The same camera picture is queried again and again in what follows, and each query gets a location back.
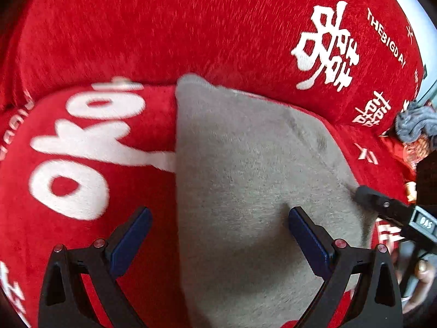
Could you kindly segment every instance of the gray plush fabric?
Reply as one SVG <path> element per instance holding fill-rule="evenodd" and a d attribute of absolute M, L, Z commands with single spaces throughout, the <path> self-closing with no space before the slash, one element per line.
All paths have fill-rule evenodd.
<path fill-rule="evenodd" d="M 316 118 L 186 75 L 178 82 L 181 285 L 193 328 L 298 320 L 322 279 L 287 225 L 301 206 L 333 238 L 367 247 L 375 219 Z"/>
<path fill-rule="evenodd" d="M 395 129 L 398 138 L 405 143 L 417 141 L 422 132 L 428 137 L 437 136 L 437 113 L 430 106 L 419 106 L 412 101 L 396 116 Z"/>

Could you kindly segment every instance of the sofa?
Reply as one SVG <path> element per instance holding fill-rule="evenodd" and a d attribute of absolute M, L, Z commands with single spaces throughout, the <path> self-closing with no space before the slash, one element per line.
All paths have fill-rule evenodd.
<path fill-rule="evenodd" d="M 190 327 L 172 166 L 176 81 L 188 72 L 317 118 L 357 183 L 407 202 L 381 135 L 416 97 L 423 65 L 396 0 L 26 0 L 0 41 L 1 283 L 29 327 L 53 246 L 107 238 L 142 204 L 154 225 L 119 284 L 148 326 Z M 139 95 L 131 108 L 93 113 L 105 94 L 125 91 Z M 168 162 L 50 143 L 62 133 L 74 144 L 114 119 L 128 126 L 126 145 Z M 332 327 L 349 301 L 346 293 Z"/>

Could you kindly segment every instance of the white lettering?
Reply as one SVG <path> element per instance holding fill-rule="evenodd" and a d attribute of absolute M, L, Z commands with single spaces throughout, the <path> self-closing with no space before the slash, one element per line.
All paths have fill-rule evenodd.
<path fill-rule="evenodd" d="M 14 281 L 13 285 L 9 283 L 8 279 L 9 269 L 6 264 L 0 260 L 0 287 L 3 290 L 5 296 L 13 304 L 17 314 L 20 316 L 21 320 L 31 328 L 29 322 L 25 318 L 26 310 L 21 301 L 25 301 L 25 296 L 21 290 L 18 282 Z"/>
<path fill-rule="evenodd" d="M 412 38 L 413 38 L 414 34 L 413 34 L 410 26 L 407 26 L 407 33 L 408 33 L 408 37 L 410 38 L 410 45 L 412 45 Z"/>
<path fill-rule="evenodd" d="M 27 104 L 25 104 L 25 109 L 30 111 L 35 106 L 35 103 L 33 102 L 32 96 L 30 96 L 29 91 L 24 90 L 23 93 L 27 101 Z"/>
<path fill-rule="evenodd" d="M 5 159 L 6 154 L 7 154 L 7 149 L 3 145 L 0 145 L 0 161 Z"/>
<path fill-rule="evenodd" d="M 79 187 L 71 194 L 52 192 L 58 177 L 76 181 Z M 30 194 L 55 212 L 69 218 L 91 221 L 108 207 L 109 188 L 104 177 L 88 166 L 67 160 L 48 160 L 40 164 L 29 179 Z"/>
<path fill-rule="evenodd" d="M 414 82 L 416 83 L 416 91 L 415 91 L 415 94 L 414 94 L 414 98 L 416 98 L 417 93 L 419 92 L 419 72 L 417 71 L 417 69 L 414 72 Z"/>
<path fill-rule="evenodd" d="M 378 28 L 378 34 L 382 37 L 382 32 L 384 30 L 384 27 L 382 26 L 382 24 L 379 24 L 379 28 Z"/>
<path fill-rule="evenodd" d="M 174 152 L 144 152 L 121 144 L 117 139 L 129 134 L 129 126 L 122 121 L 102 122 L 85 129 L 60 119 L 55 123 L 56 136 L 38 136 L 31 147 L 47 154 L 70 155 L 126 166 L 151 165 L 174 172 Z"/>
<path fill-rule="evenodd" d="M 409 105 L 409 101 L 407 99 L 404 100 L 404 105 L 403 105 L 402 111 L 406 111 L 408 108 L 408 105 Z"/>
<path fill-rule="evenodd" d="M 105 102 L 93 106 L 93 102 Z M 90 119 L 122 119 L 139 115 L 146 108 L 143 98 L 134 93 L 83 92 L 69 98 L 68 113 Z"/>
<path fill-rule="evenodd" d="M 386 47 L 389 47 L 390 51 L 393 53 L 393 56 L 396 59 L 398 59 L 399 49 L 396 46 L 395 41 L 391 40 L 390 37 L 387 35 L 387 33 L 384 32 L 384 26 L 374 18 L 374 16 L 371 14 L 370 9 L 368 7 L 367 7 L 367 10 L 368 10 L 367 20 L 370 21 L 370 26 L 375 27 L 375 30 L 381 36 L 381 42 L 383 44 L 385 44 Z M 404 56 L 403 56 L 403 61 L 401 61 L 402 68 L 404 67 L 405 63 L 406 63 L 406 59 L 404 59 Z"/>
<path fill-rule="evenodd" d="M 24 123 L 24 119 L 21 116 L 14 115 L 9 120 L 9 127 L 11 127 L 14 131 L 18 129 L 20 125 Z"/>
<path fill-rule="evenodd" d="M 14 137 L 14 132 L 12 132 L 11 130 L 6 130 L 6 132 L 4 133 L 4 135 L 3 135 L 3 141 L 6 143 L 6 144 L 10 144 L 10 143 L 12 143 L 12 138 Z"/>
<path fill-rule="evenodd" d="M 338 85 L 337 91 L 341 91 L 343 87 L 350 85 L 352 80 L 352 77 L 349 75 L 350 68 L 346 70 L 346 62 L 343 61 L 340 55 L 346 53 L 346 56 L 350 58 L 349 66 L 352 64 L 357 65 L 360 56 L 356 53 L 357 42 L 352 46 L 353 39 L 349 40 L 349 48 L 346 50 L 350 32 L 347 29 L 340 29 L 346 5 L 347 3 L 344 1 L 337 3 L 335 25 L 333 25 L 334 10 L 331 7 L 314 6 L 311 21 L 314 23 L 317 32 L 302 32 L 297 46 L 291 51 L 291 55 L 296 57 L 298 68 L 301 71 L 311 70 L 318 58 L 320 59 L 320 67 L 310 78 L 298 83 L 296 85 L 297 89 L 307 90 L 313 87 L 315 80 L 324 68 L 326 68 L 325 84 L 334 83 L 335 86 Z M 323 37 L 327 34 L 331 37 L 328 49 L 323 45 Z M 308 55 L 304 50 L 308 41 L 314 41 L 315 43 L 311 55 Z M 339 49 L 340 55 L 335 55 L 330 59 L 334 46 Z"/>
<path fill-rule="evenodd" d="M 379 22 L 372 16 L 372 21 L 370 22 L 371 26 L 375 26 L 375 31 L 378 31 Z"/>
<path fill-rule="evenodd" d="M 140 83 L 135 83 L 125 78 L 116 80 L 112 83 L 94 83 L 91 84 L 94 90 L 117 90 L 117 91 L 137 91 L 143 90 L 144 86 Z"/>
<path fill-rule="evenodd" d="M 368 163 L 379 165 L 378 160 L 376 159 L 375 154 L 372 151 L 367 150 L 366 148 L 360 147 L 357 143 L 354 143 L 354 145 L 357 146 L 357 148 L 361 151 L 360 156 L 358 157 L 358 160 L 364 160 L 366 159 Z"/>
<path fill-rule="evenodd" d="M 25 110 L 21 110 L 21 109 L 19 109 L 17 112 L 18 112 L 20 115 L 22 115 L 22 116 L 25 116 L 25 117 L 28 117 L 28 116 L 29 116 L 29 113 L 27 113 Z"/>
<path fill-rule="evenodd" d="M 373 95 L 375 97 L 367 102 L 364 110 L 355 107 L 355 110 L 359 112 L 359 115 L 355 117 L 352 122 L 367 127 L 378 125 L 384 118 L 384 115 L 392 109 L 389 104 L 390 100 L 385 100 L 382 94 L 383 93 L 374 91 Z"/>

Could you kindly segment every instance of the black plastic bracket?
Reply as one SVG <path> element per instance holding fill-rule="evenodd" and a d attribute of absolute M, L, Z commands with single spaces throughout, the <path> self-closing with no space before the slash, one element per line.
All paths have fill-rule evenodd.
<path fill-rule="evenodd" d="M 326 236 L 327 232 L 320 232 L 321 227 L 315 225 L 300 207 L 290 210 L 289 220 L 299 220 L 307 228 L 302 230 L 302 227 L 290 225 L 291 234 L 301 247 L 302 239 L 306 241 L 307 248 L 303 253 L 309 258 L 313 271 L 314 267 L 319 268 L 314 274 L 326 273 L 327 268 L 332 270 L 295 328 L 327 327 L 353 274 L 360 274 L 360 278 L 341 327 L 402 328 L 401 296 L 393 263 L 385 245 L 379 244 L 371 250 L 350 247 L 342 239 L 330 240 L 332 238 Z M 311 246 L 322 254 L 314 256 Z M 318 265 L 317 257 L 322 258 Z"/>
<path fill-rule="evenodd" d="M 39 328 L 102 328 L 82 281 L 88 274 L 114 328 L 146 328 L 115 279 L 124 274 L 151 227 L 151 213 L 139 208 L 110 238 L 88 248 L 52 251 L 39 302 Z"/>
<path fill-rule="evenodd" d="M 425 259 L 437 263 L 437 218 L 428 211 L 435 207 L 407 206 L 367 186 L 357 189 L 355 201 L 401 228 L 400 235 L 405 239 L 399 243 L 398 269 L 403 277 L 399 287 L 401 297 L 410 297 L 418 283 L 414 275 L 417 262 Z"/>

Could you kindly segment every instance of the red plush fabric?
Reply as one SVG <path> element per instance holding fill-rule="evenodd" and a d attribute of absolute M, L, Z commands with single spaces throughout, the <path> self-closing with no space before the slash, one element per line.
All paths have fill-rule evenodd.
<path fill-rule="evenodd" d="M 332 13 L 332 25 L 338 28 L 330 28 L 321 43 L 307 42 L 302 48 L 307 54 L 315 46 L 322 54 L 305 59 L 296 47 L 302 36 L 320 37 L 305 34 L 317 32 L 318 20 L 311 17 L 320 10 Z M 322 25 L 327 20 L 322 16 Z M 150 327 L 189 328 L 179 291 L 174 175 L 154 166 L 44 153 L 30 145 L 35 137 L 55 135 L 60 119 L 81 128 L 117 121 L 130 128 L 120 138 L 123 144 L 144 152 L 172 152 L 174 87 L 129 91 L 146 103 L 132 117 L 90 119 L 66 109 L 71 97 L 91 90 L 75 85 L 115 75 L 168 85 L 186 72 L 196 72 L 214 84 L 303 107 L 324 122 L 360 184 L 405 201 L 399 165 L 376 135 L 390 127 L 404 100 L 412 99 L 420 86 L 422 62 L 409 29 L 395 0 L 29 0 L 0 48 L 0 110 L 6 112 L 0 117 L 0 131 L 13 133 L 2 143 L 7 153 L 0 163 L 0 261 L 2 272 L 7 271 L 2 287 L 9 290 L 16 308 L 36 327 L 42 275 L 53 245 L 58 241 L 70 248 L 89 245 L 108 236 L 138 205 L 146 205 L 154 225 L 120 284 Z M 359 59 L 349 49 L 351 38 L 350 47 L 356 45 Z M 322 45 L 329 49 L 331 41 L 332 53 L 323 54 Z M 325 83 L 327 66 L 336 60 L 331 66 L 339 69 Z M 343 66 L 344 73 L 350 69 L 352 79 L 340 88 L 334 84 Z M 300 83 L 320 67 L 314 85 L 303 89 Z M 28 117 L 19 112 L 33 106 L 26 90 L 40 100 Z M 80 134 L 67 125 L 65 134 Z M 108 127 L 114 131 L 123 125 Z M 116 131 L 124 134 L 121 128 Z M 60 214 L 31 194 L 32 174 L 42 164 L 59 160 L 86 166 L 104 178 L 109 194 L 104 215 L 87 220 L 75 213 L 71 218 L 71 213 Z M 76 187 L 74 181 L 56 179 L 50 189 L 67 195 Z M 344 302 L 332 327 L 339 324 L 347 297 Z"/>
<path fill-rule="evenodd" d="M 59 122 L 80 128 L 102 126 L 113 129 L 111 122 L 125 122 L 130 130 L 121 139 L 129 147 L 145 152 L 166 151 L 174 155 L 176 102 L 174 86 L 145 87 L 139 91 L 129 91 L 145 101 L 145 107 L 134 117 L 104 117 L 91 119 L 88 116 L 72 116 L 66 110 L 66 103 L 74 95 L 92 90 L 91 87 L 75 87 L 60 91 L 41 100 L 20 125 L 14 140 L 7 146 L 8 153 L 0 167 L 0 261 L 6 265 L 9 274 L 7 281 L 13 286 L 18 282 L 23 299 L 12 292 L 12 299 L 20 300 L 25 309 L 25 317 L 32 327 L 37 327 L 39 292 L 50 252 L 57 242 L 68 248 L 90 245 L 96 238 L 107 238 L 115 227 L 124 222 L 140 205 L 152 210 L 154 224 L 125 277 L 119 280 L 125 294 L 150 327 L 188 327 L 184 301 L 179 290 L 178 235 L 176 227 L 176 202 L 174 174 L 153 166 L 128 166 L 113 163 L 114 160 L 100 161 L 87 156 L 50 154 L 54 148 L 47 143 L 34 145 L 32 140 L 38 136 L 54 136 Z M 106 136 L 100 135 L 97 141 L 83 140 L 73 135 L 70 147 L 75 142 L 96 146 L 97 157 L 111 154 L 113 145 L 106 145 Z M 93 197 L 107 196 L 108 204 L 84 201 L 84 213 L 64 206 L 58 213 L 36 199 L 35 193 L 47 191 L 31 185 L 32 177 L 42 174 L 47 178 L 47 170 L 42 166 L 50 161 L 67 160 L 79 171 L 97 172 L 105 180 L 108 193 L 101 194 L 99 187 L 91 186 Z M 64 173 L 69 177 L 71 169 Z M 78 182 L 82 177 L 73 176 Z M 78 184 L 65 177 L 57 177 L 51 185 L 56 195 L 67 195 Z M 98 216 L 103 208 L 104 215 Z"/>
<path fill-rule="evenodd" d="M 333 315 L 331 322 L 329 323 L 329 328 L 338 327 L 343 321 L 344 316 L 346 315 L 347 309 L 350 305 L 350 292 L 346 292 L 340 301 L 337 311 Z M 290 321 L 285 323 L 281 328 L 293 328 L 296 325 L 296 321 Z"/>
<path fill-rule="evenodd" d="M 394 136 L 381 137 L 381 142 L 385 145 L 392 157 L 398 161 L 405 182 L 415 182 L 416 169 L 413 169 L 405 160 L 406 145 Z"/>
<path fill-rule="evenodd" d="M 30 0 L 25 16 L 0 84 L 3 107 L 23 89 L 38 100 L 120 73 L 168 84 L 195 72 L 330 122 L 359 125 L 359 109 L 357 121 L 381 134 L 423 73 L 396 0 Z M 317 43 L 298 47 L 301 38 Z M 316 72 L 313 86 L 301 84 Z M 389 106 L 366 109 L 374 91 Z"/>

